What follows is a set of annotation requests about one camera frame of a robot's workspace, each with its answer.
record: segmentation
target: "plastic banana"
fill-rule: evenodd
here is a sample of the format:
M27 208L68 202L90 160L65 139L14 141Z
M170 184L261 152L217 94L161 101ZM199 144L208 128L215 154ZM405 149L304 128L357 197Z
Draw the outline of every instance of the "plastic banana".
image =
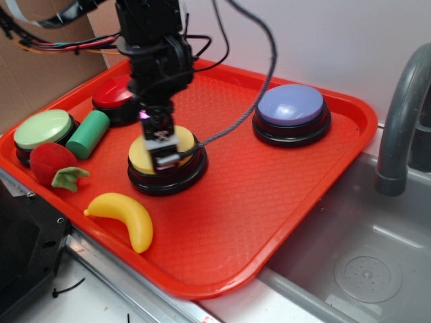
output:
M131 197L119 193L97 196L84 211L85 216L107 217L123 222L129 231L132 248L140 254L153 240L153 223L147 209Z

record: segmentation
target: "sink drain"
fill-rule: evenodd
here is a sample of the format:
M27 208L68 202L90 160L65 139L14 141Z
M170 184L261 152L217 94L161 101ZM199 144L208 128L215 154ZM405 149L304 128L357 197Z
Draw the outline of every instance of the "sink drain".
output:
M402 276L393 260L373 249L357 249L337 261L335 280L347 296L364 303L379 303L398 292Z

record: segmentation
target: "red tray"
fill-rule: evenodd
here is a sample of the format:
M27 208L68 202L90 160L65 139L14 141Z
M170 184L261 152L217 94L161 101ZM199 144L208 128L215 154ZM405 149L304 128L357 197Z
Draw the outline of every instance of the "red tray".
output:
M92 109L93 90L110 77L129 73L127 62L107 70L42 110L60 108L82 121ZM263 76L221 66L195 75L174 97L176 124L200 140L232 124L255 100ZM271 86L290 83L273 79ZM0 138L0 167L63 212L137 272L168 293L187 299L219 296L250 281L292 230L374 135L377 119L362 101L321 89L332 113L331 130L307 147L282 149L255 138L251 118L207 146L204 177L182 193L146 196L127 177L130 144L140 124L109 129L90 159L78 193L46 188L18 161L13 133ZM136 254L120 221L84 217L90 201L119 192L144 205L154 223L149 250Z

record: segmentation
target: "gray faucet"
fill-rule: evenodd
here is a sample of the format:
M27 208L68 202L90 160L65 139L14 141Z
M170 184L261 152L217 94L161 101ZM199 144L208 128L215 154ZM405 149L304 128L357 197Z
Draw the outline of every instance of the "gray faucet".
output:
M380 144L374 187L383 195L404 192L409 167L431 171L431 43L404 68L392 98Z

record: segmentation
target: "gray sink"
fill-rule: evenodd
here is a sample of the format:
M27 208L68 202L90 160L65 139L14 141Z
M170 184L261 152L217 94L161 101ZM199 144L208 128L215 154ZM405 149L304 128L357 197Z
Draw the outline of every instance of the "gray sink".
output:
M360 155L259 278L275 272L324 321L431 322L431 176L410 170L404 194L387 197L375 167Z

